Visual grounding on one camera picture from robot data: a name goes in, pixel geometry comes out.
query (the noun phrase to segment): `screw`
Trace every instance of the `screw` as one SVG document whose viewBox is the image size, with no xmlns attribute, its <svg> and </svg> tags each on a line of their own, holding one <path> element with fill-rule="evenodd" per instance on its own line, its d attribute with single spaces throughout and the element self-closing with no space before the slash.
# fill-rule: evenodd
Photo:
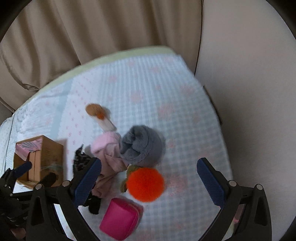
<svg viewBox="0 0 296 241">
<path fill-rule="evenodd" d="M 38 183 L 38 184 L 35 186 L 35 189 L 36 189 L 36 190 L 39 190 L 40 188 L 42 188 L 42 184 L 41 184 L 41 183 Z"/>
<path fill-rule="evenodd" d="M 62 183 L 63 187 L 67 187 L 69 185 L 70 185 L 70 181 L 68 181 L 68 180 L 63 181 L 63 183 Z"/>
<path fill-rule="evenodd" d="M 260 184 L 257 184 L 256 187 L 257 187 L 258 190 L 262 190 L 263 189 L 263 186 L 260 185 Z"/>
<path fill-rule="evenodd" d="M 229 181 L 229 185 L 232 187 L 235 187 L 237 185 L 237 183 L 233 180 Z"/>
</svg>

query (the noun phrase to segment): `mattress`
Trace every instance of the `mattress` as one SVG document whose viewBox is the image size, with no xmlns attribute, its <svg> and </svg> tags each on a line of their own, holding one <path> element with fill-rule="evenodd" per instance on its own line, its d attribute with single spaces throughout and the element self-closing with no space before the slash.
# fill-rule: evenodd
<svg viewBox="0 0 296 241">
<path fill-rule="evenodd" d="M 42 134 L 64 145 L 67 180 L 73 177 L 74 151 L 102 134 L 85 112 L 88 103 L 108 108 L 122 136 L 131 126 L 141 124 L 162 135 L 166 152 L 156 168 L 165 178 L 166 190 L 159 199 L 141 203 L 128 192 L 121 194 L 119 186 L 126 175 L 122 172 L 107 198 L 102 199 L 98 215 L 79 207 L 100 240 L 113 240 L 98 227 L 110 200 L 118 196 L 144 209 L 139 226 L 126 240 L 198 240 L 219 208 L 197 175 L 197 160 L 206 157 L 231 179 L 218 118 L 202 86 L 180 56 L 167 48 L 152 49 L 113 55 L 103 63 L 102 59 L 95 60 L 66 73 L 20 107 L 0 128 L 1 138 L 6 140 L 1 146 L 5 168 L 13 166 L 16 141 Z M 26 188 L 17 185 L 17 191 Z M 58 205 L 56 210 L 67 236 L 75 240 Z"/>
</svg>

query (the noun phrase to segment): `wooden brush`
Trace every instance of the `wooden brush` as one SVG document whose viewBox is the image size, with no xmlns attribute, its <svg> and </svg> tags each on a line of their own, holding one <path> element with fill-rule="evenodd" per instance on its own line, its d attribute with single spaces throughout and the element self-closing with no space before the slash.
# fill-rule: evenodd
<svg viewBox="0 0 296 241">
<path fill-rule="evenodd" d="M 108 119 L 105 109 L 99 104 L 88 104 L 85 107 L 85 111 L 87 112 L 87 114 L 89 114 L 92 118 L 94 118 L 98 122 L 98 124 L 103 129 L 103 131 L 116 130 L 116 127 Z"/>
</svg>

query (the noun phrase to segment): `black fabric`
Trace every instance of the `black fabric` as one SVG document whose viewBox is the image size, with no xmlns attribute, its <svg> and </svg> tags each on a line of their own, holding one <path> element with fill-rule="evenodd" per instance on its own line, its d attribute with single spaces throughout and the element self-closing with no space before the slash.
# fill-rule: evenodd
<svg viewBox="0 0 296 241">
<path fill-rule="evenodd" d="M 83 170 L 88 162 L 91 160 L 91 157 L 85 154 L 82 151 L 83 145 L 78 148 L 75 152 L 75 156 L 73 158 L 73 174 L 78 171 Z M 89 212 L 92 214 L 99 214 L 99 209 L 101 206 L 101 199 L 89 193 L 89 196 L 84 204 L 85 207 L 89 207 Z"/>
</svg>

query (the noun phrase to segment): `blue gripper pad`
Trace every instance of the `blue gripper pad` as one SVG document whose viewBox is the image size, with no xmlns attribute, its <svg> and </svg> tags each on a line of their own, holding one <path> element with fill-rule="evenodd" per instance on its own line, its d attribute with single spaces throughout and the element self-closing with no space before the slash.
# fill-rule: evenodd
<svg viewBox="0 0 296 241">
<path fill-rule="evenodd" d="M 98 176 L 102 170 L 100 159 L 96 158 L 92 166 L 85 173 L 84 177 L 74 190 L 73 203 L 76 207 L 83 205 L 89 196 Z"/>
<path fill-rule="evenodd" d="M 18 166 L 13 175 L 15 178 L 19 178 L 22 175 L 24 175 L 27 171 L 29 171 L 32 168 L 32 163 L 30 161 L 26 161 L 24 164 Z"/>
<path fill-rule="evenodd" d="M 220 208 L 223 208 L 225 204 L 225 193 L 222 186 L 215 178 L 216 170 L 208 162 L 206 158 L 201 158 L 196 164 L 197 173 L 200 176 L 207 192 L 209 193 L 213 203 Z"/>
</svg>

